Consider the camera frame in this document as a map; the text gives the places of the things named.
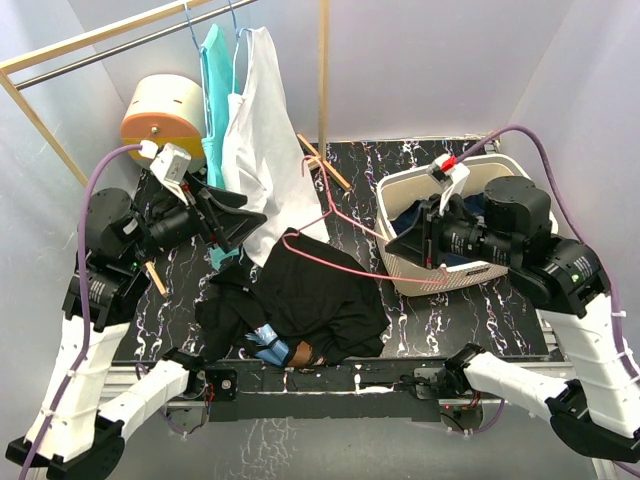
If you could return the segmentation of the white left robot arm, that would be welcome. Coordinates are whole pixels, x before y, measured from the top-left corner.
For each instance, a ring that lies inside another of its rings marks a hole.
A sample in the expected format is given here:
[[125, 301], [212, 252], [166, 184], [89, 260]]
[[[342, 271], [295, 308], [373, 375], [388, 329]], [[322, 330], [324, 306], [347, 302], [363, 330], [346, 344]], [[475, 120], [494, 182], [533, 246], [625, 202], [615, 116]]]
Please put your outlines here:
[[119, 188], [93, 193], [78, 226], [76, 269], [63, 301], [62, 337], [43, 404], [6, 458], [50, 479], [105, 479], [130, 436], [171, 399], [206, 387], [204, 360], [177, 347], [133, 386], [101, 400], [109, 369], [150, 281], [141, 264], [194, 237], [233, 250], [267, 218], [238, 193], [190, 179], [144, 215]]

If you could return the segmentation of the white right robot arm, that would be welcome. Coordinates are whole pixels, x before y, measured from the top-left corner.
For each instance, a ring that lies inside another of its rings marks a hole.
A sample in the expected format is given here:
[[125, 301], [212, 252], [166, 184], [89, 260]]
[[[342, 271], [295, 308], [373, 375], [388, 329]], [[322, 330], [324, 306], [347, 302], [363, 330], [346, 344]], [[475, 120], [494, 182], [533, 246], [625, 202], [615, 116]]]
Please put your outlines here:
[[547, 377], [467, 344], [431, 379], [460, 397], [489, 393], [548, 422], [576, 453], [635, 463], [639, 459], [639, 374], [620, 337], [611, 282], [585, 243], [556, 235], [550, 196], [528, 178], [489, 181], [481, 216], [459, 195], [420, 202], [411, 226], [386, 249], [433, 267], [450, 254], [503, 266], [512, 286], [551, 325], [575, 375]]

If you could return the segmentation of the black t shirt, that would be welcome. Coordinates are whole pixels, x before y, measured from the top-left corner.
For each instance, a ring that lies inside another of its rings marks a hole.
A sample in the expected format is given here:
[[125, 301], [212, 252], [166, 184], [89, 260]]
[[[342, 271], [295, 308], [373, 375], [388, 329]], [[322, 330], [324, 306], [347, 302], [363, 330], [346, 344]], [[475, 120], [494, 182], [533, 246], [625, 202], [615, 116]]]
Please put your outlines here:
[[306, 235], [278, 241], [255, 280], [233, 262], [197, 304], [203, 357], [232, 348], [272, 364], [307, 368], [378, 357], [389, 320], [376, 281], [350, 255]]

